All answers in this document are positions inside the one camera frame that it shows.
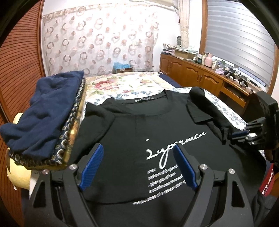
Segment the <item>person's right hand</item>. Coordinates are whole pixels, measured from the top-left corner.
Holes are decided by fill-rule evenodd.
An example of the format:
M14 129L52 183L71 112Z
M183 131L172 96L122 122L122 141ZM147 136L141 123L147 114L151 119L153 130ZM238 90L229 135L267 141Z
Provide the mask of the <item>person's right hand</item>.
M278 150L265 150L265 158L271 163L278 163Z

